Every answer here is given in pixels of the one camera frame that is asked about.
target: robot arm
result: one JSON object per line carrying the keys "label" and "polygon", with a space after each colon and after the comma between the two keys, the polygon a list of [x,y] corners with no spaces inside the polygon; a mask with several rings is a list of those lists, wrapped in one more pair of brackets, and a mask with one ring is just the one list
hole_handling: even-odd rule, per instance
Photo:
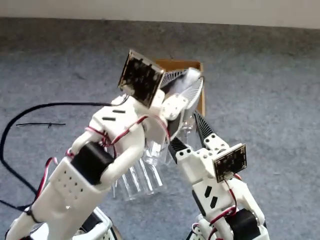
{"label": "robot arm", "polygon": [[201,212],[198,232],[188,239],[269,240],[264,214],[247,184],[234,177],[247,166],[246,146],[230,147],[198,112],[194,118],[203,148],[193,151],[177,138],[169,147]]}
{"label": "robot arm", "polygon": [[[200,72],[192,69],[189,73],[192,74],[183,79],[192,87],[200,79]],[[165,100],[165,93],[159,89],[163,74],[162,69],[138,53],[129,53],[119,85],[131,96],[121,105],[124,98],[117,97],[113,106],[105,106],[92,116],[88,128],[74,141],[43,192],[12,223],[6,240],[37,239],[39,235],[41,240],[73,239],[88,216],[97,211],[112,184],[141,158],[145,139],[162,144],[165,137],[170,141],[170,134],[171,139],[175,136],[185,110],[195,101],[183,95],[185,91]],[[198,92],[193,94],[196,98],[200,96]],[[105,151],[106,145],[114,147],[114,156]],[[103,229],[109,229],[107,222],[97,222],[91,229],[94,237],[88,232],[86,239],[99,239]],[[32,232],[37,223],[45,224]]]}

